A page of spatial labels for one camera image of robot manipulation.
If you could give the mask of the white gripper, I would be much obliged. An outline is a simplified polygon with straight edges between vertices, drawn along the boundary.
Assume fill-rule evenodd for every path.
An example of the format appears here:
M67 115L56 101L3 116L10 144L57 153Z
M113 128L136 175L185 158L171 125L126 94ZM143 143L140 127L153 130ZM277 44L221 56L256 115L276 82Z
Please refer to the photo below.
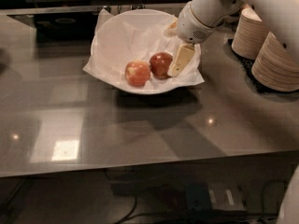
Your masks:
M192 3L189 2L180 11L178 19L173 19L169 26L164 30L164 35L166 37L177 35L178 38L186 43L201 44L205 42L213 32L213 28L205 26L195 17L192 11ZM194 45L179 45L167 74L170 77L177 77L192 60L194 53Z

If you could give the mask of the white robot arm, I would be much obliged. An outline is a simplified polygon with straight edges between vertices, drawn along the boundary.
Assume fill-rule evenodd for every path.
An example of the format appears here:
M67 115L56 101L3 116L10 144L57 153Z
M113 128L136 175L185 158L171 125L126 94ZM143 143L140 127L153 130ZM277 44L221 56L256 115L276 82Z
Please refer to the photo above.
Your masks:
M285 50L299 62L299 0L192 0L171 32L187 44L201 44L228 15L248 5Z

